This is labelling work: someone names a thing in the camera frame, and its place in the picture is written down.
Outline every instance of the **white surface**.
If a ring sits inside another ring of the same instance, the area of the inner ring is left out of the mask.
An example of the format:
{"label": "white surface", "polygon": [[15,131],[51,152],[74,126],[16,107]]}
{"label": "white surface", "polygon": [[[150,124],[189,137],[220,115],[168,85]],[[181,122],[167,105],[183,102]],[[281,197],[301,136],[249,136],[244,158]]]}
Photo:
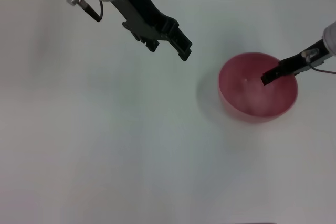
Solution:
{"label": "white surface", "polygon": [[149,52],[109,4],[97,24],[65,0],[0,0],[2,222],[333,223],[334,76],[300,74],[287,114],[248,125],[222,112],[216,75],[241,52],[310,46],[336,0],[154,2],[194,43],[187,62]]}

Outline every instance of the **red bowl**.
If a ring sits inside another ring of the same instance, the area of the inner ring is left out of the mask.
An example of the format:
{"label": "red bowl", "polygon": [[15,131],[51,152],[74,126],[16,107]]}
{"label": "red bowl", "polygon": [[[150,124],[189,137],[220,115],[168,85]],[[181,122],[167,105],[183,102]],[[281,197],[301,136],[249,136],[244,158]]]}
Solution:
{"label": "red bowl", "polygon": [[288,111],[298,96],[294,75],[281,77],[264,86],[261,76],[279,60],[260,52],[237,55],[219,73],[219,96],[234,117],[251,122],[267,122]]}

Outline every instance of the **cable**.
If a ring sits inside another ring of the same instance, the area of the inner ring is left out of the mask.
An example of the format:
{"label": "cable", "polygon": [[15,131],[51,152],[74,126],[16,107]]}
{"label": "cable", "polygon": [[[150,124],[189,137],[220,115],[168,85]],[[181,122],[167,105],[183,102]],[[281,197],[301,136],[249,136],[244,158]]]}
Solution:
{"label": "cable", "polygon": [[304,57],[306,59],[306,63],[307,65],[312,69],[315,70],[317,72],[321,72],[321,73],[331,73],[331,74],[336,74],[336,72],[333,71],[327,71],[327,70],[322,70],[322,69],[317,69],[315,67],[312,66],[311,64],[311,58],[318,55],[320,52],[320,50],[318,48],[312,48],[312,49],[308,49],[305,50],[301,53],[302,57]]}
{"label": "cable", "polygon": [[99,1],[99,4],[100,4],[100,19],[102,20],[102,19],[103,19],[103,15],[104,15],[103,1],[100,0],[100,1]]}
{"label": "cable", "polygon": [[312,64],[309,63],[309,62],[307,62],[307,65],[308,65],[312,70],[315,70],[315,71],[317,71],[317,72],[336,74],[336,72],[333,72],[333,71],[327,71],[327,70],[317,69],[317,68],[313,67]]}

